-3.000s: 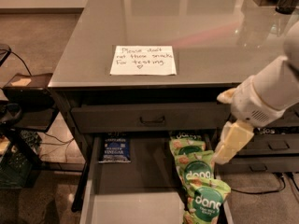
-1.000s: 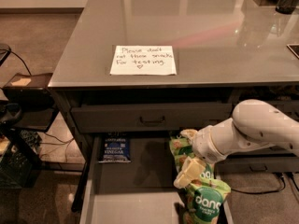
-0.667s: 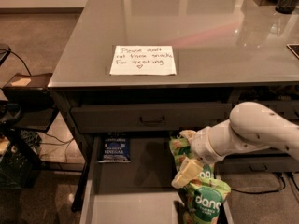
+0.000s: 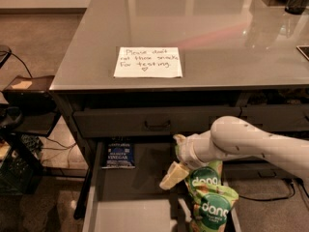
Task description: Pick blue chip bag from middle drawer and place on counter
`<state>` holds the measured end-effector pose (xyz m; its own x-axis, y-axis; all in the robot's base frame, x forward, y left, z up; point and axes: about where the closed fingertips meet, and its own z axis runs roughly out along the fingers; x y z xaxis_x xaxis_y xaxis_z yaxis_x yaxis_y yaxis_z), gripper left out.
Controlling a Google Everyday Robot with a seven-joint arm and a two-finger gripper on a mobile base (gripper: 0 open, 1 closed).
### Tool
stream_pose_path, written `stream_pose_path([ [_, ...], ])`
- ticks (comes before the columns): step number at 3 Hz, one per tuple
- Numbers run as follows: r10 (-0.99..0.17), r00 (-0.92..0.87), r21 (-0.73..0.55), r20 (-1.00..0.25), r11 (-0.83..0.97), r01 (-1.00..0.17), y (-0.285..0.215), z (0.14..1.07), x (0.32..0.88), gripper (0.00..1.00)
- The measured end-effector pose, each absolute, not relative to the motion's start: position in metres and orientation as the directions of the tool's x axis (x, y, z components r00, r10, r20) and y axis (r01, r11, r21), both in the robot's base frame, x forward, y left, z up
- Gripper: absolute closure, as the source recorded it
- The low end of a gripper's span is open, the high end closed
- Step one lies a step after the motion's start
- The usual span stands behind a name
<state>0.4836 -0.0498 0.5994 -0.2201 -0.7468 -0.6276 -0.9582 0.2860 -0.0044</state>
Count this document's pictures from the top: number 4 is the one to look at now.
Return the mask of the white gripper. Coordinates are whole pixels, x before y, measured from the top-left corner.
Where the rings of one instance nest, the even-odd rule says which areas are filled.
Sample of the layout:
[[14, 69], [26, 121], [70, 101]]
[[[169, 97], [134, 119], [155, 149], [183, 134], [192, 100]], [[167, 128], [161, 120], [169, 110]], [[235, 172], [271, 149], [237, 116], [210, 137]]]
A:
[[171, 189], [184, 180], [189, 175], [189, 169], [196, 170], [208, 164], [201, 157], [209, 146], [208, 132], [194, 133], [190, 136], [175, 134], [173, 138], [177, 143], [176, 155], [179, 162], [173, 161], [161, 180], [159, 186], [164, 190]]

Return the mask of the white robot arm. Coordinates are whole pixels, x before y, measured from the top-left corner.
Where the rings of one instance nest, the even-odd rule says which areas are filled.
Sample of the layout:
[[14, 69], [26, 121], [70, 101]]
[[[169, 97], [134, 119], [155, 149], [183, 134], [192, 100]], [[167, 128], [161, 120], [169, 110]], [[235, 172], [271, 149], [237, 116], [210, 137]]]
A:
[[234, 116], [216, 119], [211, 129], [184, 136], [175, 134], [176, 156], [159, 186], [171, 189], [192, 170], [214, 160], [257, 157], [307, 181], [309, 179], [309, 141], [260, 130]]

